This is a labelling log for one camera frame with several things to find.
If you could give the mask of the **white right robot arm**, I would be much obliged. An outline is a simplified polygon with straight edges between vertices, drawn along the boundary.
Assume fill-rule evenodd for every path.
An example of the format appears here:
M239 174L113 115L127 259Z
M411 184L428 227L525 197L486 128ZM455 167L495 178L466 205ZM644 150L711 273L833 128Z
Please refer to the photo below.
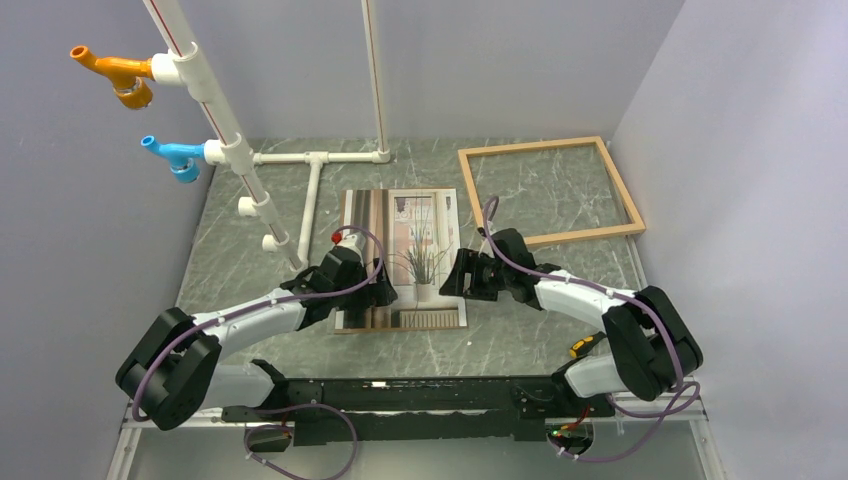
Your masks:
M515 385L511 394L520 410L609 416L613 407L608 395L629 392L653 401L678 389L680 378L702 366L700 346L661 288L605 287L557 265L538 263L513 228L491 238L490 251L458 250L440 295L494 302L507 291L520 304L588 324L610 348L594 355L591 343L582 340L573 347L571 360L541 382L540 393Z

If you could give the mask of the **wooden picture frame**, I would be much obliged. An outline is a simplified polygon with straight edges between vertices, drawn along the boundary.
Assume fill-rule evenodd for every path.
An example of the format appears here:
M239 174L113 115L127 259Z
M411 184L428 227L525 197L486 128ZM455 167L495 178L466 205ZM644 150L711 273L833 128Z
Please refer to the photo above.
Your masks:
M600 136L462 148L460 170L477 226L500 197L501 225L530 228L531 247L640 235L647 230Z

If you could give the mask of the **black yellow screwdriver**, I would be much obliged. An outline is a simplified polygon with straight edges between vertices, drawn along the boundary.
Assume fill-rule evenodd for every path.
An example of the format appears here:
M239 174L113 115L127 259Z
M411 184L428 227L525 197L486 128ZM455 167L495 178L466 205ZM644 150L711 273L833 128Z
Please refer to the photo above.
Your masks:
M573 359L578 359L587 356L600 342L607 338L604 332L597 332L593 335L586 336L576 341L569 348L569 355Z

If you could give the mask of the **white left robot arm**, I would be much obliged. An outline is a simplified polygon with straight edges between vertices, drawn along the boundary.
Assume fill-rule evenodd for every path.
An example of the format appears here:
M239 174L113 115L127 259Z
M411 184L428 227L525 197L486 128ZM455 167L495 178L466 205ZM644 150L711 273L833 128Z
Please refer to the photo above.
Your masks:
M244 406L272 420L287 406L284 375L264 360L231 367L226 358L332 313L362 313L397 298L382 259L366 260L355 247L335 246L319 265L257 299L212 312L163 311L118 368L115 382L132 402L133 419L163 431L208 408Z

